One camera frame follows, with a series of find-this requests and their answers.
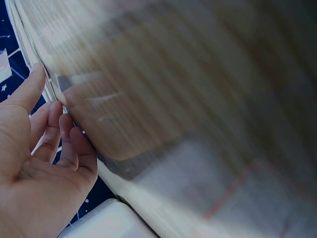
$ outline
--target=fingernail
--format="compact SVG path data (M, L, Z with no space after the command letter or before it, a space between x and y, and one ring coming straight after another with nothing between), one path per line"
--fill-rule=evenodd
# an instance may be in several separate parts
M31 74L32 72L34 72L34 71L39 70L41 67L42 67L42 66L41 66L40 63L34 64L34 65L32 66L32 68L30 69L30 74Z

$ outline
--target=white object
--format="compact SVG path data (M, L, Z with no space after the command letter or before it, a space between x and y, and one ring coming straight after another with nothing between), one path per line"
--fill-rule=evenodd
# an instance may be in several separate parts
M109 199L66 228L59 238L155 238L124 203Z
M8 54L6 49L4 51L0 51L0 83L5 81L7 78L12 76L12 71L8 59Z

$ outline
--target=white star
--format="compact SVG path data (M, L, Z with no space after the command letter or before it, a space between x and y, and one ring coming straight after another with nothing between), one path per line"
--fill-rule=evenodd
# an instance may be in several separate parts
M5 91L5 89L6 89L6 84L4 86L2 86L1 91L3 92L3 91Z

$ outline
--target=star pattern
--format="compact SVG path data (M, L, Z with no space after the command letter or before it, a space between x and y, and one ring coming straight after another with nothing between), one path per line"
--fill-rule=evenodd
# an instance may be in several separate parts
M4 92L6 90L6 87L7 87L6 84L4 86L2 86L1 91Z

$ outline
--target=hand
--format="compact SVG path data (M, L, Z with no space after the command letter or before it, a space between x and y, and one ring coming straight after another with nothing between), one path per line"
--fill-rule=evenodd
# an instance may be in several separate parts
M97 179L95 151L59 102L29 118L44 84L44 69L35 64L0 103L0 237L57 237ZM60 134L63 147L54 166Z

